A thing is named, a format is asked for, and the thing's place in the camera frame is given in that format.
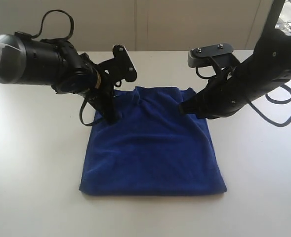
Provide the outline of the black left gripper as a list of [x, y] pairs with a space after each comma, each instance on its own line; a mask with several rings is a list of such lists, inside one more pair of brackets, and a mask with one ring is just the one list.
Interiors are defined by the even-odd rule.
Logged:
[[63, 73], [52, 85], [57, 94], [77, 94], [84, 98], [82, 108], [89, 103], [107, 123], [116, 123], [120, 116], [114, 104], [113, 83], [98, 64], [86, 53], [78, 54], [68, 41], [61, 41], [59, 54], [65, 60]]

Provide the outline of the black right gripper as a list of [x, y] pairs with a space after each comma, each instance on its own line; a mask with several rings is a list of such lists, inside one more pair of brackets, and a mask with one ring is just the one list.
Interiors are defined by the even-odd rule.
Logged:
[[229, 117], [248, 101], [252, 102], [288, 82], [283, 76], [290, 70], [287, 60], [247, 59], [235, 68], [230, 79], [205, 88], [202, 96], [195, 95], [181, 102], [178, 109], [182, 115], [193, 114], [198, 118]]

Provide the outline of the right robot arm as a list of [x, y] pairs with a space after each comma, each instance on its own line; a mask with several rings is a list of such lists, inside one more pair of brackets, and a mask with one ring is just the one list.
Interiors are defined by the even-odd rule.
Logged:
[[291, 80], [291, 36], [278, 29], [263, 35], [243, 62], [227, 43], [195, 48], [188, 66], [198, 70], [211, 66], [213, 76], [204, 89], [179, 104], [180, 112], [201, 119], [232, 116], [246, 104]]

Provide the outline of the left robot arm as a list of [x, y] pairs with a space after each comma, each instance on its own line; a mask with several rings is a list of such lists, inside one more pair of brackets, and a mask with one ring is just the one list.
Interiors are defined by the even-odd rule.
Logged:
[[109, 77], [68, 41], [0, 35], [0, 83], [50, 86], [56, 94], [83, 97], [80, 113], [90, 104], [107, 123], [119, 119]]

